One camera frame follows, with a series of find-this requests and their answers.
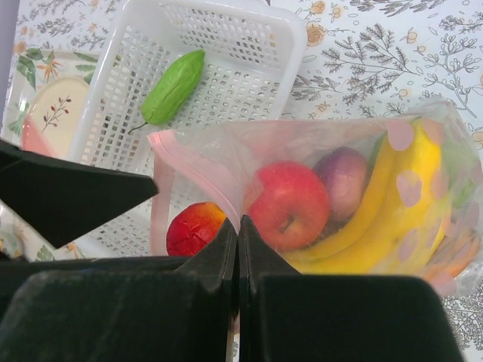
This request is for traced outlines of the green cabbage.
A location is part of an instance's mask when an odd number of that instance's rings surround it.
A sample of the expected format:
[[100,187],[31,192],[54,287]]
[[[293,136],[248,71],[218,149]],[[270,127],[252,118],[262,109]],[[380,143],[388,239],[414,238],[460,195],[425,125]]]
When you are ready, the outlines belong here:
[[445,141],[442,146],[443,165],[449,177],[449,189],[452,194],[452,206],[461,208],[475,192],[476,186],[471,180],[473,168],[478,156],[474,147],[467,142]]

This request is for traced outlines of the red apple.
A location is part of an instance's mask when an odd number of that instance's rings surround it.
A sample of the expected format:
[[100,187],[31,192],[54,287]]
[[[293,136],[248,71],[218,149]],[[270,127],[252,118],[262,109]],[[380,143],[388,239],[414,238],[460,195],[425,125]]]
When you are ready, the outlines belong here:
[[247,201],[246,214],[261,238],[281,252],[313,242],[330,214],[325,184],[311,168],[296,161],[261,167]]

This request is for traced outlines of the clear zip top bag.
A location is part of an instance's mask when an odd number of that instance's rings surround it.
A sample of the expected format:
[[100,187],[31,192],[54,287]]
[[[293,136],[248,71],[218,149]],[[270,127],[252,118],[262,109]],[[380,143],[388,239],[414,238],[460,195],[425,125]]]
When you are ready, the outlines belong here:
[[243,216],[308,275],[412,275],[443,296],[482,282],[482,167],[457,109],[234,121],[148,137],[155,255],[196,254]]

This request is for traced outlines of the green cucumber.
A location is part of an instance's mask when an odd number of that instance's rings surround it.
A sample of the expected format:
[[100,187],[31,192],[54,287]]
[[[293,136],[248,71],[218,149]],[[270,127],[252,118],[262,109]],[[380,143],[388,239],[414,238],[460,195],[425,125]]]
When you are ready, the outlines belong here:
[[144,123],[131,128],[128,134],[147,124],[168,123],[200,82],[204,61],[204,50],[192,51],[176,59],[146,96],[140,108]]

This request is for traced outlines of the red strawberry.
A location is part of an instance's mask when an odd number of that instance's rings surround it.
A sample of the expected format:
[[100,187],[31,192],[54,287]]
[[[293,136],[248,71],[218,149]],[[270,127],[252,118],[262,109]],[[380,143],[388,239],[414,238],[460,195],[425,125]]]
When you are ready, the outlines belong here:
[[225,218],[225,213],[214,202],[190,205],[172,220],[168,228],[168,255],[196,255],[215,238]]

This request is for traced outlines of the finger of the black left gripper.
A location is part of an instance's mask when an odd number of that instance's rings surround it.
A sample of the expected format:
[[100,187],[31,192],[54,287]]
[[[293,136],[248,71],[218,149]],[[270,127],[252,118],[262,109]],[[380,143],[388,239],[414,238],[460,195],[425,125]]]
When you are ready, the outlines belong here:
[[145,256],[103,259],[68,259],[50,262],[26,260],[1,261],[1,301],[10,302],[20,285],[31,275],[50,270],[61,271],[162,271],[180,267],[187,256]]
[[89,167],[1,142],[1,200],[60,248],[158,194],[149,176]]

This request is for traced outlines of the purple onion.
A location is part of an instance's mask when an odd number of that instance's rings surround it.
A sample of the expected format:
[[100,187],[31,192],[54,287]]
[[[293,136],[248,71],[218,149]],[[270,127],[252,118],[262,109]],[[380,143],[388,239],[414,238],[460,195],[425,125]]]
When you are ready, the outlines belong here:
[[357,150],[340,147],[312,168],[328,190],[331,218],[349,219],[361,203],[368,184],[368,161]]

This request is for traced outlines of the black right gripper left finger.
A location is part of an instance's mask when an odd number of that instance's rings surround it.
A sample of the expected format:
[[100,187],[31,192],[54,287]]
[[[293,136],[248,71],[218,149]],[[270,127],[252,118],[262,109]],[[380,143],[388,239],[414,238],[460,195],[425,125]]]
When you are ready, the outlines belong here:
[[173,271],[42,271],[1,301],[3,361],[225,361],[237,234]]

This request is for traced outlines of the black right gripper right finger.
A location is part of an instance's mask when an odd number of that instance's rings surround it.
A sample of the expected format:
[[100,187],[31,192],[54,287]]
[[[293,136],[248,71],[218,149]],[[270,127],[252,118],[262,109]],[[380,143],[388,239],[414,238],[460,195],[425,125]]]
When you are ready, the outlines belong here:
[[238,234],[242,361],[461,361],[435,291],[395,276],[302,275]]

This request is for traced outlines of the yellow banana bunch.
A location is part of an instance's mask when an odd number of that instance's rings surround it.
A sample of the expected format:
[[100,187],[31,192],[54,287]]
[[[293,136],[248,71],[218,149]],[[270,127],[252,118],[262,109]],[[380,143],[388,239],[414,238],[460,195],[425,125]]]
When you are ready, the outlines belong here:
[[416,118],[410,139],[394,147],[383,137],[362,202],[337,233],[283,253],[309,274],[415,274],[429,261],[451,218],[451,193],[442,167],[441,124]]

